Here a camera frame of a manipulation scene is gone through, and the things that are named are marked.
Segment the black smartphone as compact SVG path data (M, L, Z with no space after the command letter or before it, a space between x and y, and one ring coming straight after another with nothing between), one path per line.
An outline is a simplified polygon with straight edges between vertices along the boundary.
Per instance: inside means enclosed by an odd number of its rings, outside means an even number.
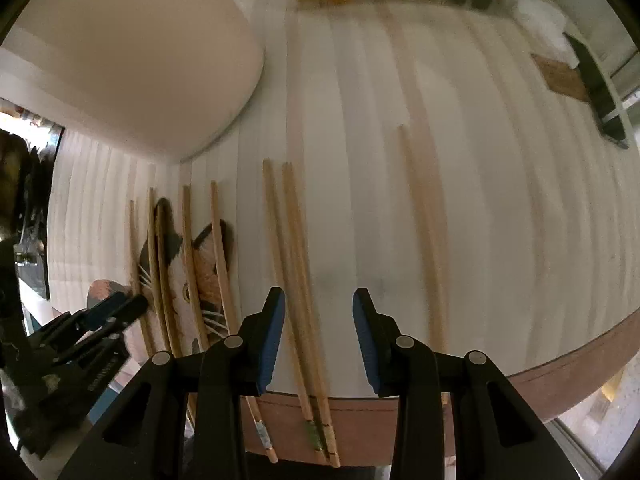
M606 140L626 150L629 148L626 131L596 59L583 42L570 34L564 34L564 36L577 56L577 69L586 88L588 102L600 133Z

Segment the striped cat table mat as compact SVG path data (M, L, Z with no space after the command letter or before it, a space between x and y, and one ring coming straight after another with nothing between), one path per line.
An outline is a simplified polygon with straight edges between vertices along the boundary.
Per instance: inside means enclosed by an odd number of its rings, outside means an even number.
M326 385L345 466L390 461L396 405L362 365L352 294L428 342L427 296L399 145L406 125L436 198L448 353L486 352L543 419L572 408L639 349L639 155L589 103L552 92L507 18L443 6L296 9L241 0L266 47L250 106L210 150L153 164L67 131L53 171L49 286L61 312L129 281L128 203L145 262L148 194L169 210L169 278L184 352L198 346L181 250L191 187L201 302L217 307L210 182L232 234L239 315L276 284L262 165L293 165Z

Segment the white utensil holder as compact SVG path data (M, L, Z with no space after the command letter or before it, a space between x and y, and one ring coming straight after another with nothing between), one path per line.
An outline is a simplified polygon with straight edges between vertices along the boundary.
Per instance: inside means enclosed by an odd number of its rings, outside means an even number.
M163 162L224 133L264 51L234 0L1 0L1 94Z

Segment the brown card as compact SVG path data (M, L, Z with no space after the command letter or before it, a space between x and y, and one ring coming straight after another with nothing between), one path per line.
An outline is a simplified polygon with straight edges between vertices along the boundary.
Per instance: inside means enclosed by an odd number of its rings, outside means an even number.
M552 92L562 94L562 96L569 96L585 103L589 102L587 88L577 68L570 68L566 63L535 53L530 56Z

